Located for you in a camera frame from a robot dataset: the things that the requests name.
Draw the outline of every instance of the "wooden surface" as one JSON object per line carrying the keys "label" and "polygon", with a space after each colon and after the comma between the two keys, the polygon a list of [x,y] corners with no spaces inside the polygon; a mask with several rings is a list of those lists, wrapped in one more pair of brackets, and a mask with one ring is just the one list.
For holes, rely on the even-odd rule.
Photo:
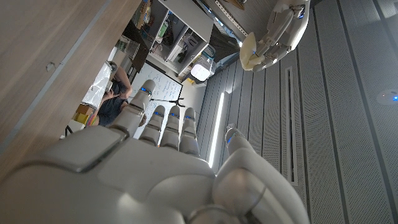
{"label": "wooden surface", "polygon": [[[58,141],[140,1],[110,1],[26,122],[15,129],[104,3],[13,0],[0,8],[0,142],[6,146],[0,179],[24,156]],[[47,71],[50,62],[55,68]],[[7,138],[11,131],[16,135]]]}

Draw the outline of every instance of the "dark shirt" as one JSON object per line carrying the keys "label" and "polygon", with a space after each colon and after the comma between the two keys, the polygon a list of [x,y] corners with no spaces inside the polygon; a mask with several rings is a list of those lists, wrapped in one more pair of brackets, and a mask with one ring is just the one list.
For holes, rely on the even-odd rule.
{"label": "dark shirt", "polygon": [[[112,90],[114,94],[120,94],[126,91],[126,87],[117,81],[112,81]],[[116,117],[120,114],[120,107],[123,102],[128,102],[126,99],[120,97],[114,97],[112,99],[106,100],[101,108],[98,110],[97,117],[99,118],[98,124],[101,126],[107,126],[111,124]]]}
{"label": "dark shirt", "polygon": [[120,97],[106,100],[98,111],[98,124],[102,126],[111,124],[121,112],[120,107],[123,102],[127,102],[127,100],[121,99]]}

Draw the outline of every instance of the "vent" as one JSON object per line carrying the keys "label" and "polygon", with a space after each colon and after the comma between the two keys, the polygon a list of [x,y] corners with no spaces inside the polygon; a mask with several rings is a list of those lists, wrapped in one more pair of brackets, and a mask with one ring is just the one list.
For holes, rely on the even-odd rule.
{"label": "vent", "polygon": [[285,69],[287,180],[292,185],[297,186],[294,79],[292,70],[293,67]]}

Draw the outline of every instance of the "light fixture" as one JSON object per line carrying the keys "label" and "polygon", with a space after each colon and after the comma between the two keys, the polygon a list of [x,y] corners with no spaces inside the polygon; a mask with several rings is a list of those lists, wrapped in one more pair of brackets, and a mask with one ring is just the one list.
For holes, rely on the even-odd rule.
{"label": "light fixture", "polygon": [[380,92],[376,97],[376,101],[386,106],[398,105],[398,89],[389,89]]}
{"label": "light fixture", "polygon": [[220,103],[218,105],[218,111],[217,111],[217,117],[216,117],[216,126],[214,128],[213,140],[211,142],[210,158],[209,158],[209,166],[210,166],[210,168],[213,167],[214,154],[216,152],[217,135],[218,135],[218,130],[220,128],[221,112],[223,110],[223,103],[224,103],[224,93],[222,93],[221,97],[220,97]]}

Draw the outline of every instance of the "led light strip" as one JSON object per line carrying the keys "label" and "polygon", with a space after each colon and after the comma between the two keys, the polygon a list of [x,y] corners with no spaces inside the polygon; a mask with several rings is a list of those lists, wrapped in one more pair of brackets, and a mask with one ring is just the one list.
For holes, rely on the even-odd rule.
{"label": "led light strip", "polygon": [[246,31],[244,31],[244,29],[241,27],[241,25],[239,25],[238,22],[236,22],[234,17],[224,8],[224,6],[218,0],[216,0],[216,4],[221,9],[221,11],[223,11],[224,15],[226,15],[226,17],[242,32],[242,34],[245,37],[247,37],[248,33]]}
{"label": "led light strip", "polygon": [[215,155],[215,152],[216,152],[218,130],[220,128],[221,112],[223,110],[223,103],[224,103],[224,93],[222,93],[221,97],[220,97],[220,103],[218,105],[218,111],[217,111],[217,117],[216,117],[216,126],[214,128],[213,140],[211,142],[210,158],[209,158],[209,166],[210,166],[210,168],[213,167],[214,155]]}

